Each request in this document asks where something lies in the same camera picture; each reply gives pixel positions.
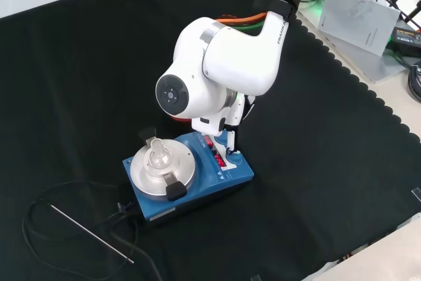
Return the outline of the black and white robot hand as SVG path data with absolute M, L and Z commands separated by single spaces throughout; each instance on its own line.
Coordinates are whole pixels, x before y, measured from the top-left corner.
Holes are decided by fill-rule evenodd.
M 251 112 L 255 96 L 238 93 L 230 107 L 224 107 L 214 115 L 193 118 L 192 128 L 195 131 L 220 138 L 226 136 L 226 155 L 234 158 L 239 155 L 237 149 L 237 130 L 241 121 Z

